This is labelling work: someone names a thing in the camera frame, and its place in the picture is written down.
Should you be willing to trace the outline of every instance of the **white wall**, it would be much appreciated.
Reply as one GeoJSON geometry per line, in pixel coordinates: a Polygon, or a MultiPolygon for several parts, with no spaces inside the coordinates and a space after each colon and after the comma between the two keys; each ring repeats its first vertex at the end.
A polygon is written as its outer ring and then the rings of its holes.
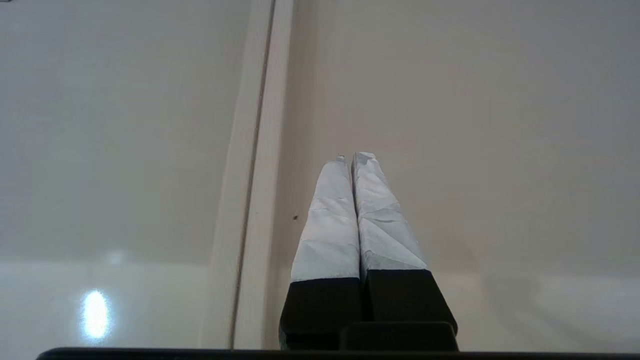
{"type": "Polygon", "coordinates": [[[640,351],[638,2],[300,1],[295,19],[266,336],[322,165],[371,151],[463,350],[640,351]]]}
{"type": "Polygon", "coordinates": [[[248,11],[0,3],[0,357],[85,344],[91,288],[103,344],[197,345],[248,11]]]}

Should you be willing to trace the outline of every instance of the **white door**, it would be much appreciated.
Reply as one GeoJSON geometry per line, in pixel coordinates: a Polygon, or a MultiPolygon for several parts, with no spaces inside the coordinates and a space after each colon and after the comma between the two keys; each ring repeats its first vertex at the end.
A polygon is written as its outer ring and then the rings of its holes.
{"type": "Polygon", "coordinates": [[[0,3],[0,357],[228,346],[211,277],[235,268],[212,259],[237,251],[213,239],[245,40],[266,35],[250,6],[0,3]]]}

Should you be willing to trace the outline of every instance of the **beige wall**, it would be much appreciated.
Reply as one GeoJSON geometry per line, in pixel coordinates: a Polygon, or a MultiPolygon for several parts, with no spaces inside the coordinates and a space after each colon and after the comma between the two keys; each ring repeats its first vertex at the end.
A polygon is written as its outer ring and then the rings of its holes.
{"type": "Polygon", "coordinates": [[[639,15],[633,1],[298,2],[271,344],[322,164],[371,151],[463,350],[640,351],[639,15]]]}
{"type": "Polygon", "coordinates": [[[249,5],[0,3],[0,357],[198,345],[249,5]]]}

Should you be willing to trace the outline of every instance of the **glossy floor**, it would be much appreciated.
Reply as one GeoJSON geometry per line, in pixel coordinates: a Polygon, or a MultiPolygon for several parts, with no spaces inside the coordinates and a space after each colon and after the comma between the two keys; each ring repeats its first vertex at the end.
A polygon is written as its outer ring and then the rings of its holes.
{"type": "Polygon", "coordinates": [[[0,357],[198,345],[249,5],[0,3],[0,357]]]}
{"type": "Polygon", "coordinates": [[[639,16],[626,1],[298,2],[271,346],[320,169],[370,151],[462,349],[640,351],[639,16]]]}

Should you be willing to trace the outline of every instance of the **white foam padding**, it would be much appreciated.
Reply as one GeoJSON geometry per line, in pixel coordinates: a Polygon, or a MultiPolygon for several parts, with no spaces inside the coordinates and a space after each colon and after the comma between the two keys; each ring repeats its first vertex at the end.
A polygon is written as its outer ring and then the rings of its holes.
{"type": "Polygon", "coordinates": [[[360,277],[360,246],[349,168],[343,156],[324,165],[316,183],[291,282],[360,277]]]}
{"type": "Polygon", "coordinates": [[[362,280],[368,270],[426,269],[415,235],[374,154],[357,152],[354,155],[353,182],[362,280]]]}

